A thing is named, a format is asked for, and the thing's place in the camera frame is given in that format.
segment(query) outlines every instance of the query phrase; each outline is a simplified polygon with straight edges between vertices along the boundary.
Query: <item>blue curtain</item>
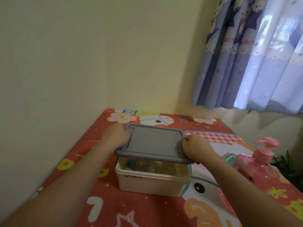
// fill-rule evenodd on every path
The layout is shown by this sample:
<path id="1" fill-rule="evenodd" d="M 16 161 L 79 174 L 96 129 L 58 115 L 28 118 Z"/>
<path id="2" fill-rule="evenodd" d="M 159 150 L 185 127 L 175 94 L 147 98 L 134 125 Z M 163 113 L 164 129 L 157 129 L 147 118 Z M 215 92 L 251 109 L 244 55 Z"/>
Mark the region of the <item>blue curtain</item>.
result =
<path id="1" fill-rule="evenodd" d="M 303 0 L 218 0 L 191 103 L 303 112 Z"/>

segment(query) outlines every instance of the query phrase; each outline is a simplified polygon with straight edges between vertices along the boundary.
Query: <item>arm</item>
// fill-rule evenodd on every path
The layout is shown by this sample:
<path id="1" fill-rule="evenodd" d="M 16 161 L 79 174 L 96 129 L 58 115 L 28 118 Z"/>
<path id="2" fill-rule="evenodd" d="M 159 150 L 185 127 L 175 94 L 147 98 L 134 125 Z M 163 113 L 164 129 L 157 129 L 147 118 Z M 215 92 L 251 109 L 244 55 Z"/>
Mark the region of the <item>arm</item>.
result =
<path id="1" fill-rule="evenodd" d="M 3 227 L 75 226 L 104 164 L 115 149 L 128 140 L 122 124 L 109 126 L 100 142 L 73 168 L 28 201 Z"/>
<path id="2" fill-rule="evenodd" d="M 299 227 L 303 222 L 232 168 L 199 135 L 182 140 L 185 154 L 214 176 L 244 227 Z"/>

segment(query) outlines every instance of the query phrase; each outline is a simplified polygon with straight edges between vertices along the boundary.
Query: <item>green plant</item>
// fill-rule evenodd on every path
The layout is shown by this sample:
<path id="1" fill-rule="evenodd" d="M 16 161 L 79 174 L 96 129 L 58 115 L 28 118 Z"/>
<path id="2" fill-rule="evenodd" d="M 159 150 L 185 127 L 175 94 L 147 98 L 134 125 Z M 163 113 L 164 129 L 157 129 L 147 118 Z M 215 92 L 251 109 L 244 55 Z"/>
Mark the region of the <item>green plant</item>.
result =
<path id="1" fill-rule="evenodd" d="M 281 174 L 303 193 L 303 175 L 297 175 L 289 152 L 286 152 L 286 158 L 283 155 L 279 155 L 278 157 L 273 157 L 273 160 L 275 162 L 271 163 L 271 165 L 277 167 Z"/>

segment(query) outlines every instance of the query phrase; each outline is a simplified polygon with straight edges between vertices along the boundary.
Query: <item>gray lid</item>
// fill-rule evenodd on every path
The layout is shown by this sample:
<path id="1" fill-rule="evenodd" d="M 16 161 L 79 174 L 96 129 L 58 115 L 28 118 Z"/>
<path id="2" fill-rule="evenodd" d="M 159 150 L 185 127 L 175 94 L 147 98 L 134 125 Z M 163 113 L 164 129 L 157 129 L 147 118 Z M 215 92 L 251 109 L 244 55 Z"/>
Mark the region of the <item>gray lid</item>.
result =
<path id="1" fill-rule="evenodd" d="M 179 164 L 193 163 L 181 146 L 185 138 L 180 129 L 128 123 L 129 140 L 121 149 L 116 150 L 118 157 L 148 159 Z"/>

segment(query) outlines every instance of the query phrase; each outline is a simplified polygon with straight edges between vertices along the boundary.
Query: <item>white plastic container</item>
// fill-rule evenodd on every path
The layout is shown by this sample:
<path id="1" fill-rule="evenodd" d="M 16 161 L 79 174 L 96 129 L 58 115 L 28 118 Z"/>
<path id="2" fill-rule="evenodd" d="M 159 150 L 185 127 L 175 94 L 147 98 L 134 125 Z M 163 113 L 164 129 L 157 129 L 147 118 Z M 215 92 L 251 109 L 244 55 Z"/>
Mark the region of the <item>white plastic container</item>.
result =
<path id="1" fill-rule="evenodd" d="M 155 162 L 155 173 L 125 170 L 128 158 L 119 158 L 116 173 L 119 188 L 124 191 L 180 197 L 190 181 L 189 165 Z"/>

